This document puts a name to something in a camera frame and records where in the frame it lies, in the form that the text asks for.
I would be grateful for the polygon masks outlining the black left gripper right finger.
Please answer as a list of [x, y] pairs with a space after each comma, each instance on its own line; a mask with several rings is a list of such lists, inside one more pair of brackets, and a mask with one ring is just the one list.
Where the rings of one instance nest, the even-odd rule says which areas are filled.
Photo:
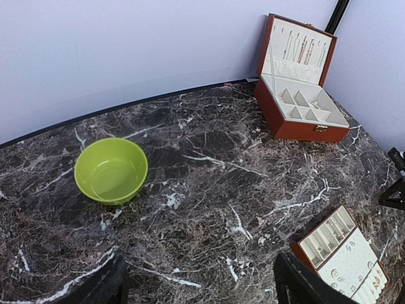
[[277, 255], [273, 273], [279, 303], [354, 303], [290, 253], [280, 252]]

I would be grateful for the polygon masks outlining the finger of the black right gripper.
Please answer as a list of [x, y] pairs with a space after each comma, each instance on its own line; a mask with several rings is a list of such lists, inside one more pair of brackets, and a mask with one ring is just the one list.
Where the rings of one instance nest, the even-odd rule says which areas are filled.
[[398, 179], [378, 199], [379, 205], [402, 211], [405, 210], [404, 201], [404, 179]]

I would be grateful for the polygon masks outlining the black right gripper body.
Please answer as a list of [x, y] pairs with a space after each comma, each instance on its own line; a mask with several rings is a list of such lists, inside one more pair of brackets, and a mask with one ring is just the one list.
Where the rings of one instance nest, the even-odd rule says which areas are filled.
[[387, 154], [388, 154], [389, 158], [392, 160], [392, 162], [394, 163], [396, 169], [398, 169], [398, 171], [404, 173], [404, 171], [405, 171], [404, 152], [399, 151], [398, 149], [393, 147], [388, 151]]

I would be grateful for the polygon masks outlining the beige jewelry tray insert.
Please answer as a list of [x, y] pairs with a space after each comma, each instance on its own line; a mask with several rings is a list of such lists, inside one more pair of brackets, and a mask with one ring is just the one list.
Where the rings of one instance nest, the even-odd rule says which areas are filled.
[[376, 303], [389, 284], [384, 267], [344, 205], [291, 249], [331, 288], [357, 303]]

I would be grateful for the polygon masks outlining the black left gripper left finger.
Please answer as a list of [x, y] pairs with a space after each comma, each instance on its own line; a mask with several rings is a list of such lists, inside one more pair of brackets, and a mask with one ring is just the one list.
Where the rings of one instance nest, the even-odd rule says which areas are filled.
[[115, 256], [67, 295], [47, 303], [128, 303], [129, 273], [125, 259]]

